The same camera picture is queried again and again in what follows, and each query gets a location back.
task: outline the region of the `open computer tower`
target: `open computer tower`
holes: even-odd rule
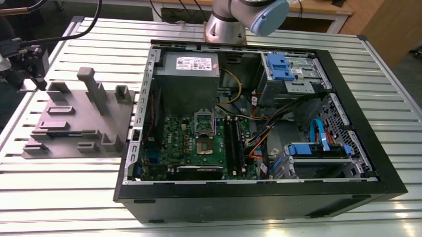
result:
[[[152,41],[113,200],[140,222],[335,216],[407,192],[330,53]]]

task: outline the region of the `gray plastic base plate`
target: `gray plastic base plate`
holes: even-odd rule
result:
[[[117,103],[115,91],[105,90],[108,113],[100,115],[86,90],[64,93],[65,101],[48,101],[21,156],[41,158],[107,158],[121,155],[129,127],[131,103]]]

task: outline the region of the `black computer case frame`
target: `black computer case frame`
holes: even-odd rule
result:
[[[268,180],[257,184],[153,184],[123,185],[123,156],[113,201],[123,203],[140,222],[197,222],[225,220],[263,220],[285,218],[331,217],[371,201],[388,200],[407,192],[387,154],[378,141],[370,123],[347,87],[335,62],[326,50],[245,46],[204,42],[153,40],[152,45],[184,45],[212,47],[231,46],[240,49],[285,50],[312,52],[330,79],[335,94],[351,122],[347,128],[359,135],[374,167],[378,182],[304,182],[276,183]]]

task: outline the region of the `ram slot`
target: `ram slot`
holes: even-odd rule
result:
[[[235,127],[235,144],[236,144],[236,151],[237,151],[237,170],[240,172],[245,172],[244,170],[244,154],[243,154],[243,142],[241,142],[241,131],[240,131],[240,124],[239,121],[235,120],[232,123]]]
[[[231,120],[224,119],[224,147],[225,147],[225,163],[227,163],[227,173],[236,174],[235,170],[235,154],[233,154],[233,144],[232,144],[232,133],[231,133]]]

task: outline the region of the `slotted aluminum surface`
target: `slotted aluminum surface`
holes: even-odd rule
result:
[[[72,23],[86,29],[90,18]],[[200,25],[100,19],[92,32],[66,41],[50,59],[49,81],[81,88],[78,67],[96,70],[105,88],[140,89],[151,39],[203,40]],[[25,160],[21,149],[48,96],[28,94],[0,136],[0,235],[49,236],[418,236],[422,233],[420,111],[370,45],[355,36],[279,31],[248,44],[330,51],[408,193],[330,219],[140,224],[112,202],[120,158]]]

